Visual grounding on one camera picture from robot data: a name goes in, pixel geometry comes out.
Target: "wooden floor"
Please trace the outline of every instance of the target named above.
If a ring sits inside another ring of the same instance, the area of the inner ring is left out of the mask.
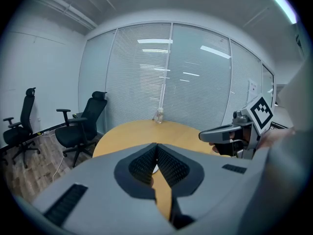
[[[101,136],[97,136],[94,140],[98,141],[100,138]],[[62,151],[65,149],[57,141],[54,131],[49,132],[46,136],[38,136],[33,141],[36,144],[35,147],[39,148],[41,153],[37,154],[36,151],[26,152],[27,169],[23,166],[22,154],[15,159],[16,164],[12,164],[12,157],[18,151],[17,147],[7,150],[7,155],[4,156],[9,163],[8,166],[1,162],[3,175],[11,192],[23,197],[30,203],[52,183],[52,176],[63,158]],[[94,145],[90,147],[91,153],[93,153],[94,147]],[[72,169],[74,155],[75,152],[67,154],[54,176],[54,180],[62,177]],[[76,165],[90,158],[85,153],[81,153]]]

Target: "ceiling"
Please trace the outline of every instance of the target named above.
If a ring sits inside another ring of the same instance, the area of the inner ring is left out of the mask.
[[[119,8],[140,0],[63,0],[96,24],[105,22],[106,15],[119,14]],[[189,0],[200,3],[202,10],[226,20],[251,35],[276,56],[299,59],[294,29],[284,12],[273,0]],[[284,50],[280,44],[284,38]]]

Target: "round table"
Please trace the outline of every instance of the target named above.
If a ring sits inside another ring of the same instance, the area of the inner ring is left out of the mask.
[[[176,122],[138,120],[121,124],[108,131],[98,142],[93,157],[109,154],[146,143],[163,143],[180,148],[214,154],[208,143],[199,140],[199,130]],[[153,174],[157,207],[165,218],[170,218],[172,191],[160,170]]]

